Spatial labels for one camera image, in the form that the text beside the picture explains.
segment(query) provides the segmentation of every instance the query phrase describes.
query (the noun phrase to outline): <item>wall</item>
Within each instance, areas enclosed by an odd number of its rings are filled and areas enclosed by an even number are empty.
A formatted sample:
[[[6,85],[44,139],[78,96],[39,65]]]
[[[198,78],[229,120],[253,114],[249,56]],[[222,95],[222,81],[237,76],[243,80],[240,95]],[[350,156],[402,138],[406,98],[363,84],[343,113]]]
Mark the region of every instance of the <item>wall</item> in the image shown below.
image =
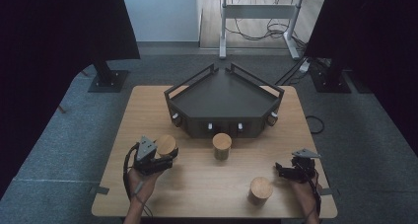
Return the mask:
[[[198,2],[201,1],[125,0],[137,41],[198,41]]]

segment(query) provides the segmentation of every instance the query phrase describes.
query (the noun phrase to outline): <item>wooden cylinder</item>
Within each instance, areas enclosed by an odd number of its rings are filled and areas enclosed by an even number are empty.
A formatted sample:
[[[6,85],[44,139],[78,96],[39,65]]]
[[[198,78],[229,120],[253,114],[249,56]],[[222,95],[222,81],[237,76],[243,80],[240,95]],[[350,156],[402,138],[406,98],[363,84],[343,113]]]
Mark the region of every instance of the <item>wooden cylinder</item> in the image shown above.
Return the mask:
[[[226,133],[218,133],[212,139],[214,156],[217,160],[224,161],[230,156],[231,144],[233,140]]]
[[[156,140],[157,153],[160,157],[168,156],[176,148],[175,139],[168,134],[159,137]]]
[[[248,201],[254,205],[263,205],[273,193],[273,185],[264,177],[254,178],[249,187]]]

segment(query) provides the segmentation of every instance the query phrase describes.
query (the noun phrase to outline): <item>hand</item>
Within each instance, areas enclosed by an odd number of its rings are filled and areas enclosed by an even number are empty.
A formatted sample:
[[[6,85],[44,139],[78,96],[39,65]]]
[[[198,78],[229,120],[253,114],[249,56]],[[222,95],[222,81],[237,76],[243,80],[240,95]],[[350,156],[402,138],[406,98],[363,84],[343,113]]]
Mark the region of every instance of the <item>hand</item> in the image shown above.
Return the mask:
[[[164,171],[155,173],[150,176],[143,176],[135,169],[131,169],[128,172],[131,197],[129,210],[123,223],[140,223],[145,203],[148,201],[148,198],[150,198],[151,194],[153,194],[157,178],[163,172]],[[135,189],[141,182],[143,183],[141,189],[138,191],[138,193],[134,194]]]
[[[301,184],[297,181],[288,181],[295,193],[296,200],[301,205],[302,212],[306,219],[305,223],[319,223],[319,217],[316,213],[316,200],[310,184],[308,182]],[[312,178],[312,182],[316,185],[316,190],[320,193],[322,191],[322,186],[317,183],[317,174]]]

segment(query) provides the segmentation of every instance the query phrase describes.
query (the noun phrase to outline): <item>gray carpet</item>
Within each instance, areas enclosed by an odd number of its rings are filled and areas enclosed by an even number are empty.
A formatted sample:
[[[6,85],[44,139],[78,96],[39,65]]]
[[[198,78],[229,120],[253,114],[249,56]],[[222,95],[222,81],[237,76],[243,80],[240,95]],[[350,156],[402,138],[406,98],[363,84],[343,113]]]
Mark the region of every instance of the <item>gray carpet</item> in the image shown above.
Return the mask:
[[[55,113],[3,196],[0,222],[121,223],[93,216],[91,207],[132,88],[176,84],[211,63],[224,68],[231,62],[273,84],[295,64],[274,55],[219,60],[215,54],[143,54],[141,60],[109,63],[130,72],[116,94],[87,93],[96,74],[89,66],[89,76],[78,75],[62,100],[66,113]],[[294,87],[305,114],[325,123],[313,140],[338,216],[323,223],[417,223],[418,159],[374,95],[357,93],[350,82],[351,94],[319,94],[310,75],[292,82],[299,82]],[[309,125],[319,129],[314,120]]]

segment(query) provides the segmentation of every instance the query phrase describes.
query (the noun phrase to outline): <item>standing desk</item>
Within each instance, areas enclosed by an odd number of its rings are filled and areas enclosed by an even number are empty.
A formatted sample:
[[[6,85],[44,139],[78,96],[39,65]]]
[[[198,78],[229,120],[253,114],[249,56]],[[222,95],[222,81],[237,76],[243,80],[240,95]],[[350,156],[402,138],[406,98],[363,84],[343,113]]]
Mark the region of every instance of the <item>standing desk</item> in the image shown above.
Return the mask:
[[[298,20],[302,0],[296,1],[295,5],[228,5],[227,0],[222,0],[222,24],[219,38],[219,57],[227,56],[227,37],[225,33],[226,19],[289,19],[290,25],[283,34],[283,38],[294,60],[298,60],[297,45],[292,39],[293,30]]]
[[[284,94],[279,118],[257,138],[233,139],[228,160],[214,158],[212,139],[190,138],[170,119],[164,91],[169,86],[137,86],[133,89],[92,212],[97,216],[125,216],[129,201],[122,180],[124,158],[142,135],[151,140],[169,134],[179,148],[174,165],[158,179],[147,202],[155,217],[300,218],[302,213],[288,182],[279,178],[275,162],[291,167],[292,152],[302,148],[316,152],[301,104],[293,87]],[[319,183],[328,187],[322,164],[316,160]],[[250,182],[265,177],[273,193],[263,206],[247,200]],[[322,197],[320,217],[333,218],[337,209],[332,195]]]

